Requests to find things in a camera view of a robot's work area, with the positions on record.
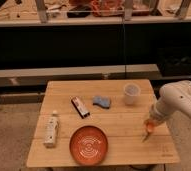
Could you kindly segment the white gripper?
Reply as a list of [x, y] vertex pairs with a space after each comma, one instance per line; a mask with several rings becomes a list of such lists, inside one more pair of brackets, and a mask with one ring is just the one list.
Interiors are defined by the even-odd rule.
[[163, 118], [158, 113], [149, 112], [144, 120], [146, 127], [157, 127], [162, 124]]

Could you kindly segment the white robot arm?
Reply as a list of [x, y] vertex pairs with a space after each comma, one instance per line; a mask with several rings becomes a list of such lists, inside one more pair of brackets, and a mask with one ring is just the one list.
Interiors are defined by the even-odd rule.
[[159, 95], [150, 107], [146, 127], [161, 125], [175, 111], [181, 111], [191, 119], [191, 81], [167, 83], [160, 88]]

